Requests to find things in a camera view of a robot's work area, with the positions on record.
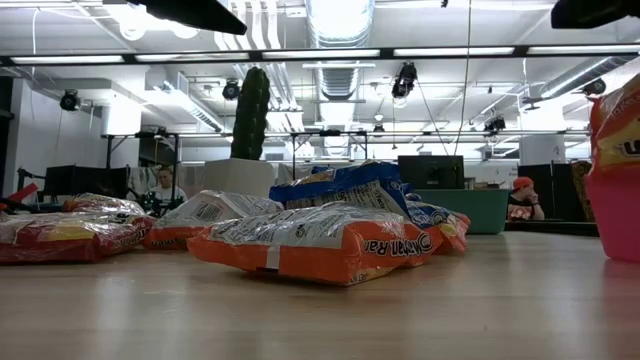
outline ceiling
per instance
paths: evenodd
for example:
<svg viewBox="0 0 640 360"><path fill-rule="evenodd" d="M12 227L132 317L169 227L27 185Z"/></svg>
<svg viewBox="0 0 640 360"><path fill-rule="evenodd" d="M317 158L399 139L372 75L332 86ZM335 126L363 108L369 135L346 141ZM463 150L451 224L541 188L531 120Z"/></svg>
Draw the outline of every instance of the ceiling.
<svg viewBox="0 0 640 360"><path fill-rule="evenodd" d="M71 54L109 52L181 52L217 51L214 33L201 31L191 39L181 39L170 31L148 31L138 41L127 41L120 35L117 21L107 17L102 7L86 10L69 5L51 10L2 7L7 0L0 0L0 54ZM640 27L634 19L623 19L593 30L552 30L549 8L554 0L473 0L471 18L465 5L467 0L451 0L446 9L440 1L386 0L376 1L371 46L467 46L518 45L518 44L593 44L624 43L640 39ZM278 1L278 36L285 48L308 48L307 19L300 16L304 10L302 0ZM263 24L263 33L267 27ZM249 24L248 34L252 31ZM249 44L255 42L249 37ZM399 61L375 61L375 68L365 69L361 78L352 129L371 130L377 113L381 123L389 131L418 131L432 126L433 117L441 130L458 130L461 120L464 129L467 122L499 100L504 94L522 84L550 81L565 73L586 58L530 58L522 59L474 59L466 60L418 60L419 86L408 98L406 107L394 108L390 97L381 97L370 83L389 84L402 63ZM318 111L316 87L311 70L302 63L287 63L287 73L298 104L302 106L303 123L308 129L317 129ZM29 71L16 69L16 74L28 77ZM174 126L194 124L195 120L172 104L162 104L153 98L147 88L130 86L132 79L144 79L148 66L82 66L40 67L36 78L51 77L54 80L73 78L106 78L128 88L146 99L149 111L143 114L143 123ZM236 103L222 97L222 86L227 78L236 77L231 64L167 65L168 74L182 72L191 81L191 96L197 97L217 114L230 129ZM621 86L632 75L640 72L638 60L608 74L605 79L609 91ZM467 79L466 97L464 95ZM584 128L588 121L589 107L579 96L563 98L565 120L574 129ZM517 128L520 115L518 106L499 109L509 128ZM411 138L400 141L411 141ZM224 140L206 142L228 146Z"/></svg>

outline white planter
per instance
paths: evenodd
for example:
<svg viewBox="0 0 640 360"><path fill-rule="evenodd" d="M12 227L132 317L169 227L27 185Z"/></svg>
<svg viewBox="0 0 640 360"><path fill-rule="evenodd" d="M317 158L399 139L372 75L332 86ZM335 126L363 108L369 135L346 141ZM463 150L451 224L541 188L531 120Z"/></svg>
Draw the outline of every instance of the white planter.
<svg viewBox="0 0 640 360"><path fill-rule="evenodd" d="M275 183L273 166L264 161L227 159L204 165L204 189L269 197Z"/></svg>

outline desk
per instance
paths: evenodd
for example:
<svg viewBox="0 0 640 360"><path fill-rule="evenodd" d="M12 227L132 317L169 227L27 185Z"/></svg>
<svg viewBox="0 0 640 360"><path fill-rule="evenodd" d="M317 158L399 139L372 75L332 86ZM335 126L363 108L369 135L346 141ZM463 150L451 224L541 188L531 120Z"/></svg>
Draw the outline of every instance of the desk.
<svg viewBox="0 0 640 360"><path fill-rule="evenodd" d="M0 357L640 357L640 265L597 239L471 236L464 258L350 288L265 279L185 253L0 267Z"/></svg>

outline red cap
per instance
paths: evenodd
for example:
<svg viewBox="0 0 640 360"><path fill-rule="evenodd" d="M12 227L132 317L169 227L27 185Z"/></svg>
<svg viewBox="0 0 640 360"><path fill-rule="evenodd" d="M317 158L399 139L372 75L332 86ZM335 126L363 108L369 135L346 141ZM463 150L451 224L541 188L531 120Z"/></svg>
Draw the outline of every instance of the red cap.
<svg viewBox="0 0 640 360"><path fill-rule="evenodd" d="M523 187L527 187L530 185L533 185L533 180L531 180L531 178L528 178L526 176L521 176L513 182L513 189L519 190L519 189L522 189Z"/></svg>

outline green bin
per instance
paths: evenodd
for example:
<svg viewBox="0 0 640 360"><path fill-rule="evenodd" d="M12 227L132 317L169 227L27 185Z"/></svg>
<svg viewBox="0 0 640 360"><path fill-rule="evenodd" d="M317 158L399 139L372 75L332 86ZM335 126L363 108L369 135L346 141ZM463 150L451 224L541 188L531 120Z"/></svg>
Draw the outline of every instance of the green bin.
<svg viewBox="0 0 640 360"><path fill-rule="evenodd" d="M422 201L465 214L471 219L469 234L504 231L509 190L416 190Z"/></svg>

